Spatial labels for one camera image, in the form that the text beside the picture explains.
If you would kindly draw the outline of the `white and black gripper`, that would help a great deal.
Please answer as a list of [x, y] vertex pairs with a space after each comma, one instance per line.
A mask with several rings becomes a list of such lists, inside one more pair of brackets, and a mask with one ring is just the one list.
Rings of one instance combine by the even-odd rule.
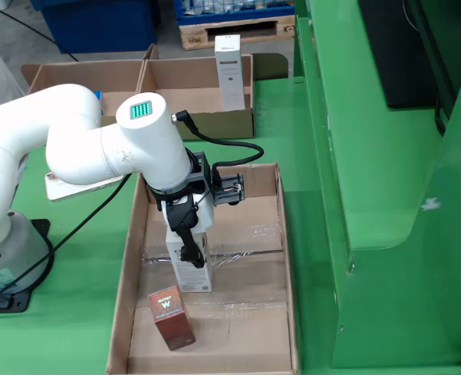
[[183, 241], [180, 260], [202, 268], [205, 260], [193, 234], [205, 233], [214, 223], [214, 207], [207, 188], [187, 186], [177, 192], [148, 187], [162, 213], [167, 231]]

